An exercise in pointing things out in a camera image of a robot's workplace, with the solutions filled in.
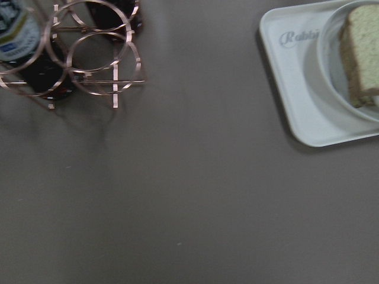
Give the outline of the bread slice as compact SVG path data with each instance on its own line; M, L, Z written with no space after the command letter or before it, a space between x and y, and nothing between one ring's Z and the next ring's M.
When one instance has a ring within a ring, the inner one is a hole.
M374 105L378 95L378 4L354 8L340 33L340 56L351 104Z

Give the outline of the bottle with white cap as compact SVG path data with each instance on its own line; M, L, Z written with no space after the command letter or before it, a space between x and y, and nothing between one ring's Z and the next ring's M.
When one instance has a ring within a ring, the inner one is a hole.
M1 63L42 98L67 98L75 89L42 44L42 28L23 1L1 1Z

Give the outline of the cream serving tray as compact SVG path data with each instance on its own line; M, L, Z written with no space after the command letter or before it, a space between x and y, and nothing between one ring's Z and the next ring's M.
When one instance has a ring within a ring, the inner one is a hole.
M259 25L290 130L311 147L378 135L378 121L359 117L336 100L317 59L317 42L327 19L348 2L352 1L272 9Z

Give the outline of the white round plate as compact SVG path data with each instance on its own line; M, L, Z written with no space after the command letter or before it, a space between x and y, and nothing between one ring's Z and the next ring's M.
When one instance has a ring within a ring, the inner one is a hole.
M317 42L317 59L322 76L336 100L351 113L370 121L378 121L378 95L374 105L359 108L351 104L348 80L340 56L340 33L348 14L356 7L378 4L378 1L352 1L336 9L327 19Z

